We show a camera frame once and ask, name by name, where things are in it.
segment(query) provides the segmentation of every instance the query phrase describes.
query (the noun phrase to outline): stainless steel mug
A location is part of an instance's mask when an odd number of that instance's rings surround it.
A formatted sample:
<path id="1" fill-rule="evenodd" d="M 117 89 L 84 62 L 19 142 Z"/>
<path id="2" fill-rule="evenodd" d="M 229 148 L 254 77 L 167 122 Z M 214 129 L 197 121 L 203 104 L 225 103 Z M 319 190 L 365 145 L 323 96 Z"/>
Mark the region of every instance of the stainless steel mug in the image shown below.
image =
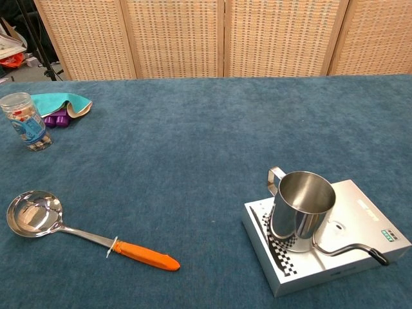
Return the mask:
<path id="1" fill-rule="evenodd" d="M 277 187 L 275 177 L 279 179 Z M 366 251 L 380 264 L 389 264 L 378 250 L 360 243 L 333 252 L 323 250 L 316 243 L 315 233 L 336 200 L 333 187 L 323 177 L 306 171 L 285 174 L 275 166 L 268 172 L 268 189 L 275 197 L 270 215 L 270 233 L 282 247 L 294 252 L 315 248 L 328 256 L 359 249 Z"/>

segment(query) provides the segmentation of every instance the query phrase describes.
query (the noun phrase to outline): blue tablecloth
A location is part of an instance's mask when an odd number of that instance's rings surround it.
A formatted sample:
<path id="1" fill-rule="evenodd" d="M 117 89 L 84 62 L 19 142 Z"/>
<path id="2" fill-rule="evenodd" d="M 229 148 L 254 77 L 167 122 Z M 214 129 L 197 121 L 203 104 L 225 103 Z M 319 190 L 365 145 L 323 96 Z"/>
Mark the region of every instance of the blue tablecloth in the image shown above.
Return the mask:
<path id="1" fill-rule="evenodd" d="M 91 112 L 33 153 L 0 117 L 2 308 L 411 308 L 412 252 L 275 299 L 241 222 L 268 168 L 352 179 L 412 239 L 412 76 L 12 83 Z M 175 257 L 166 272 L 75 236 L 15 235 L 18 194 L 54 193 L 68 226 Z"/>

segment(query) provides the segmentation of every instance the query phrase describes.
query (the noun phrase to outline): checkered pattern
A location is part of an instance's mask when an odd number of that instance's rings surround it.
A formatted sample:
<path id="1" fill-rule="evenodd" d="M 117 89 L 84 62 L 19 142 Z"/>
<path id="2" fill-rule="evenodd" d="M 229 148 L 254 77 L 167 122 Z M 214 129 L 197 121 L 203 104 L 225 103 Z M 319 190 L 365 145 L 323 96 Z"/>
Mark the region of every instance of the checkered pattern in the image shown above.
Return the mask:
<path id="1" fill-rule="evenodd" d="M 277 267 L 279 267 L 284 273 L 285 277 L 296 275 L 297 271 L 294 270 L 294 265 L 290 262 L 290 257 L 286 248 L 290 248 L 296 242 L 296 236 L 292 236 L 286 240 L 286 242 L 281 242 L 274 239 L 270 233 L 270 214 L 263 215 L 263 226 L 266 227 L 266 237 L 268 239 L 269 250 L 275 260 Z"/>

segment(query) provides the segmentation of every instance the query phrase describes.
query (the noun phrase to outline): clear plastic container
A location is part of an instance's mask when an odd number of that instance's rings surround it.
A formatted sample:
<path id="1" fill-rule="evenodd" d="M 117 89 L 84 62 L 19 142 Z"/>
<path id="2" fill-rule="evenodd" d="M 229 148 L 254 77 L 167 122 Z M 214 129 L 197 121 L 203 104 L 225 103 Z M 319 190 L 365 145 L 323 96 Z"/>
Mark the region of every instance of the clear plastic container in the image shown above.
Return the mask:
<path id="1" fill-rule="evenodd" d="M 0 99 L 0 107 L 30 150 L 43 150 L 53 143 L 28 93 L 5 96 Z"/>

